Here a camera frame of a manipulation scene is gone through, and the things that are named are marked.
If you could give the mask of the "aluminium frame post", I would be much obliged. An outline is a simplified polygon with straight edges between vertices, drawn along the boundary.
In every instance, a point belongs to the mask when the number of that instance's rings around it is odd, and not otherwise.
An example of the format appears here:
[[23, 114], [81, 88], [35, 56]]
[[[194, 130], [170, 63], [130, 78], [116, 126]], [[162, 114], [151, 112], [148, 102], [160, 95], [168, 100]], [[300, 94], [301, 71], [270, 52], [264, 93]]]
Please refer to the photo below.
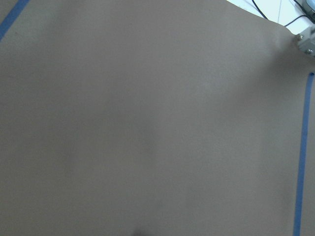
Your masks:
[[294, 44], [298, 50], [310, 57], [315, 57], [315, 26], [310, 26], [297, 34], [294, 38]]

